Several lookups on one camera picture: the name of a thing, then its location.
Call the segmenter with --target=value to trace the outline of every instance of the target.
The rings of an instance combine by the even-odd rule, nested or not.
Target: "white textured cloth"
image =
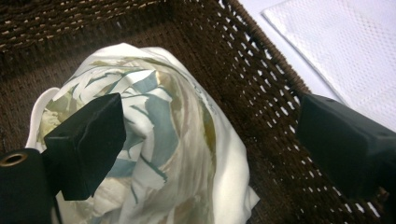
[[[169,52],[120,44],[96,51],[37,100],[27,147],[90,100],[121,95],[127,138],[84,202],[58,195],[64,223],[245,223],[259,200],[245,147],[213,99]]]
[[[262,15],[346,105],[396,131],[396,1],[289,0]]]

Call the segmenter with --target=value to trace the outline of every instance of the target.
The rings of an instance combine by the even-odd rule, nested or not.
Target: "patterned cloth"
[[[45,106],[43,136],[92,99],[119,92],[127,138],[95,195],[64,202],[65,223],[244,223],[258,201],[245,148],[213,99],[164,49],[91,55]]]

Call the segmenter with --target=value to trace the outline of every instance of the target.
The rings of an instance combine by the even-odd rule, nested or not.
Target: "basket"
[[[120,42],[171,51],[223,109],[261,198],[248,223],[380,222],[381,203],[347,200],[299,144],[309,90],[236,0],[2,1],[0,153],[24,146],[41,92]]]

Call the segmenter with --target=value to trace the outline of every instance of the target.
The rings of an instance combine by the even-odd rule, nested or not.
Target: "white fabric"
[[[212,196],[214,223],[245,223],[251,215],[250,210],[257,203],[259,198],[256,193],[248,186],[249,172],[245,146],[214,100],[205,92],[205,90],[187,71],[187,69],[173,55],[171,55],[168,51],[159,48],[137,49],[127,44],[120,44],[100,49],[81,65],[76,74],[83,74],[86,67],[89,67],[90,64],[97,61],[98,59],[103,60],[105,58],[114,57],[151,58],[158,62],[169,64],[175,67],[177,71],[190,82],[190,84],[197,90],[197,94],[201,94],[200,97],[202,97],[205,105],[210,108],[210,114],[213,118],[216,131],[216,172],[214,176]],[[145,74],[140,74],[142,74],[142,77],[134,77],[137,78],[137,81],[146,77]],[[77,81],[78,83],[85,81],[88,83],[89,80],[84,77],[78,79],[76,78],[74,80],[70,80],[66,86],[74,85],[72,84],[74,81]],[[61,88],[60,90],[50,89],[39,97],[35,103],[34,111],[32,113],[32,130],[30,131],[29,140],[26,144],[27,147],[43,149],[35,140],[39,126],[38,123],[40,122],[40,119],[38,118],[43,116],[44,106],[50,101],[51,98],[55,101],[61,96],[65,95],[66,92],[67,88],[65,87]],[[79,96],[79,98],[84,100],[84,97],[87,97],[87,99],[89,99],[89,95],[85,93],[86,92],[82,91],[82,94]],[[122,189],[122,187],[119,186],[120,182],[114,181],[113,178],[109,178],[108,181],[104,182],[105,188],[108,186],[112,189]],[[95,193],[95,198],[100,199],[101,192],[102,191],[97,191]],[[127,200],[124,198],[124,194],[121,192],[115,196],[117,196],[114,199],[115,201]],[[77,223],[81,221],[81,219],[78,217],[78,214],[74,214],[75,208],[71,207],[70,204],[65,203],[61,196],[58,195],[57,198],[60,203],[61,213],[65,223]],[[104,205],[101,206],[104,206],[103,209],[106,211],[109,206],[114,206],[114,204],[104,203]],[[125,220],[127,217],[123,217],[122,212],[119,214],[119,216],[120,223],[134,223],[132,220]]]
[[[289,0],[262,15],[346,105],[396,131],[396,1]]]

